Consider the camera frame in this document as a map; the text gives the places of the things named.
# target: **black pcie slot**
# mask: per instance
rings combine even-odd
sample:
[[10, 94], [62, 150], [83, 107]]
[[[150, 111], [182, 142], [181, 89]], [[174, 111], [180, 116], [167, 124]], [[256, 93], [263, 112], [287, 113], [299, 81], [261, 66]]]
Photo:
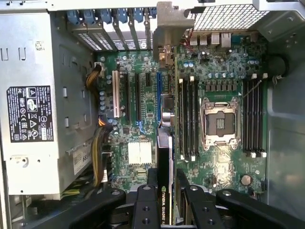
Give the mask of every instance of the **black pcie slot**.
[[189, 110], [188, 110], [188, 120], [189, 120], [189, 124], [188, 124], [188, 127], [189, 127], [189, 141], [188, 141], [188, 150], [189, 150], [189, 154], [191, 156], [193, 156], [193, 147], [194, 147], [194, 144], [193, 144], [193, 82], [190, 82], [189, 81], [189, 85], [188, 85], [188, 89], [189, 89]]
[[183, 116], [183, 150], [184, 150], [184, 157], [189, 158], [189, 153], [187, 150], [187, 126], [188, 126], [188, 119], [187, 119], [187, 81], [183, 80], [182, 83], [182, 116]]
[[140, 74], [134, 74], [136, 121], [141, 121]]
[[128, 73], [124, 74], [125, 79], [125, 92], [126, 92], [126, 105], [125, 105], [125, 113], [126, 113], [126, 120], [128, 122], [131, 121], [130, 117], [130, 83], [129, 83], [129, 76]]
[[194, 82], [194, 153], [199, 155], [198, 149], [198, 125], [199, 125], [199, 109], [198, 109], [198, 81]]

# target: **psu label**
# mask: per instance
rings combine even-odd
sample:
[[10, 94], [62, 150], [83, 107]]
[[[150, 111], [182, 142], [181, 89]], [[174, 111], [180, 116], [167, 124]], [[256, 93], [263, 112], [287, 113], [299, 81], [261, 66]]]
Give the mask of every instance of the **psu label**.
[[50, 86], [10, 87], [6, 91], [10, 142], [52, 142]]

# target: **black ram slot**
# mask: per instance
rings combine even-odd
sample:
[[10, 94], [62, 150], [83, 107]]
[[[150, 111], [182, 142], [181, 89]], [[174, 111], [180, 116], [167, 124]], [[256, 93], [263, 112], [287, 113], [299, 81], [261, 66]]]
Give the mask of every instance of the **black ram slot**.
[[260, 83], [259, 88], [259, 124], [258, 124], [258, 147], [260, 151], [264, 151], [263, 147], [263, 85], [264, 82]]
[[199, 155], [198, 149], [198, 125], [199, 125], [199, 109], [198, 109], [198, 81], [194, 82], [194, 152], [195, 155]]
[[191, 156], [193, 156], [193, 153], [194, 153], [194, 150], [193, 150], [193, 147], [194, 147], [194, 144], [193, 144], [193, 82], [190, 82], [189, 81], [189, 86], [188, 86], [188, 89], [189, 89], [189, 111], [188, 111], [188, 115], [189, 115], [189, 140], [188, 140], [188, 150], [189, 150], [189, 154]]
[[189, 153], [187, 150], [187, 137], [188, 137], [188, 132], [187, 132], [187, 124], [188, 124], [188, 119], [187, 119], [187, 81], [183, 81], [182, 85], [182, 116], [183, 116], [183, 150], [184, 150], [184, 158], [187, 159], [189, 158]]
[[151, 80], [151, 74], [145, 73], [145, 81], [146, 81], [146, 87], [152, 86], [152, 80]]
[[125, 113], [126, 113], [126, 120], [128, 122], [131, 121], [130, 117], [130, 83], [129, 83], [129, 76], [128, 74], [124, 74], [125, 78], [125, 92], [126, 92], [126, 105], [125, 105]]
[[[254, 87], [254, 81], [250, 81], [250, 88]], [[254, 140], [254, 91], [251, 91], [249, 94], [250, 97], [250, 132], [249, 132], [249, 138], [250, 138], [250, 150], [254, 150], [253, 140]]]
[[[248, 81], [244, 82], [244, 94], [248, 93]], [[243, 125], [243, 145], [244, 145], [244, 151], [249, 150], [249, 97], [246, 96], [243, 101], [244, 105], [244, 125]]]
[[180, 154], [184, 154], [184, 148], [183, 148], [183, 94], [182, 94], [182, 83], [178, 85], [178, 94], [179, 94], [179, 104], [178, 104], [178, 113], [179, 113], [179, 149], [180, 149]]
[[257, 121], [257, 91], [258, 91], [258, 87], [256, 87], [253, 90], [253, 108], [254, 108], [254, 112], [253, 112], [253, 150], [256, 151], [257, 150], [257, 133], [258, 133], [258, 121]]
[[141, 98], [140, 98], [140, 74], [134, 74], [135, 80], [135, 109], [136, 109], [136, 121], [141, 121]]

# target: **pcie slot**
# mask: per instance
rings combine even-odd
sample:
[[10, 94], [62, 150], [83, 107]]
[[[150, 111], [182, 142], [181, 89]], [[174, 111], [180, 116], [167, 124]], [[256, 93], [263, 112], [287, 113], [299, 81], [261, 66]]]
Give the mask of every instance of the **pcie slot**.
[[199, 155], [198, 149], [198, 125], [199, 125], [199, 109], [198, 109], [198, 81], [194, 82], [194, 153]]
[[158, 104], [158, 117], [157, 121], [161, 121], [161, 93], [162, 93], [162, 73], [157, 72], [157, 104]]
[[189, 158], [189, 153], [187, 149], [187, 137], [188, 137], [188, 118], [187, 118], [187, 81], [183, 80], [182, 82], [182, 117], [183, 117], [183, 150], [185, 159]]
[[120, 76], [118, 71], [112, 71], [112, 93], [113, 93], [113, 114], [119, 118], [120, 114]]
[[188, 89], [189, 89], [189, 101], [188, 101], [188, 121], [189, 121], [189, 124], [188, 124], [188, 127], [189, 127], [189, 140], [188, 140], [188, 150], [189, 150], [189, 154], [191, 156], [193, 156], [193, 82], [189, 81], [189, 86], [188, 86]]
[[136, 110], [136, 121], [141, 121], [141, 90], [140, 90], [140, 74], [134, 74], [135, 80], [135, 110]]
[[129, 83], [129, 76], [128, 73], [124, 74], [124, 84], [125, 84], [125, 92], [126, 92], [126, 105], [125, 105], [125, 113], [126, 113], [126, 120], [128, 122], [131, 121], [130, 117], [130, 83]]

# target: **barcode label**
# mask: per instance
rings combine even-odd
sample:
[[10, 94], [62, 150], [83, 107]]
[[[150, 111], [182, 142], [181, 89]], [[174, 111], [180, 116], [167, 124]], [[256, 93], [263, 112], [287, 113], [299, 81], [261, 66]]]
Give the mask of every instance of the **barcode label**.
[[47, 140], [47, 128], [41, 128], [41, 139], [43, 141]]

